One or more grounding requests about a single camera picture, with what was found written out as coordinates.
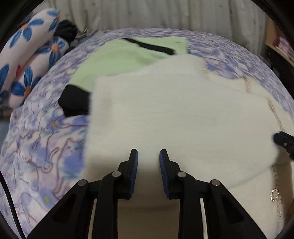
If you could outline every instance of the black fabric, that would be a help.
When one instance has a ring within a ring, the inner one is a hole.
[[[76,38],[78,29],[76,25],[72,24],[69,20],[63,20],[59,23],[54,35],[59,36],[66,40],[69,44]]]
[[[65,117],[88,114],[89,102],[90,93],[73,85],[67,85],[58,100]]]
[[[160,46],[156,46],[156,45],[152,45],[152,44],[147,44],[144,42],[140,42],[131,38],[123,38],[124,40],[131,42],[131,43],[136,43],[138,44],[140,47],[152,50],[152,51],[157,51],[157,52],[164,52],[168,55],[174,55],[175,51],[173,49],[167,48],[167,47],[160,47]]]

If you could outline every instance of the wooden shelf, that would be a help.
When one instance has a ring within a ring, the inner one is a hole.
[[[275,52],[277,52],[279,55],[281,55],[287,62],[289,62],[294,67],[294,62],[291,61],[291,59],[284,52],[280,51],[278,48],[274,47],[269,43],[266,43],[266,45],[273,49]]]

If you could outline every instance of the pink item on shelf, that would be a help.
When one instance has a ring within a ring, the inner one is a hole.
[[[278,43],[276,44],[276,48],[282,51],[285,55],[287,55],[290,59],[294,58],[294,51],[289,42],[282,38],[278,38]]]

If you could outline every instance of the blue flower print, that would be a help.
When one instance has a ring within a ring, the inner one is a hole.
[[[58,37],[53,37],[52,41],[47,42],[42,48],[40,48],[37,51],[37,53],[46,54],[52,50],[49,57],[49,66],[48,66],[48,68],[50,69],[61,58],[60,50],[63,49],[64,46],[65,46],[65,43],[63,41],[60,41]]]
[[[2,90],[2,87],[4,85],[4,82],[7,78],[7,75],[8,75],[8,71],[9,71],[9,65],[5,65],[1,68],[0,70],[0,92]],[[0,104],[3,103],[3,101],[7,98],[8,96],[8,91],[7,90],[4,90],[0,93]]]
[[[58,24],[59,24],[59,11],[58,11],[58,10],[48,10],[48,11],[47,11],[47,14],[56,17],[56,18],[53,20],[53,22],[52,22],[52,24],[51,24],[51,26],[49,27],[49,30],[48,30],[48,31],[52,31],[52,30],[54,30],[55,28],[57,28],[57,26],[58,26]]]
[[[14,44],[20,38],[21,34],[23,34],[24,38],[28,42],[31,39],[32,34],[33,34],[31,27],[32,26],[41,26],[43,24],[44,24],[43,19],[34,19],[31,22],[25,23],[24,25],[22,25],[22,27],[12,37],[9,48],[12,48],[14,46]]]
[[[23,24],[28,23],[33,18],[34,15],[35,15],[34,11],[32,11],[29,15],[25,17],[25,19],[20,23],[19,26],[21,27]]]
[[[33,70],[29,66],[24,72],[24,85],[19,82],[13,82],[11,85],[11,93],[17,96],[24,96],[24,98],[26,99],[30,95],[32,89],[40,81],[40,79],[41,76],[37,76],[33,80]]]

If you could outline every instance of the black cloth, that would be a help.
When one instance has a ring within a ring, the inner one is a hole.
[[[73,85],[67,85],[58,100],[65,117],[88,114],[89,102],[90,93]]]
[[[78,29],[76,25],[69,20],[63,20],[59,23],[54,35],[66,40],[69,44],[76,38]]]

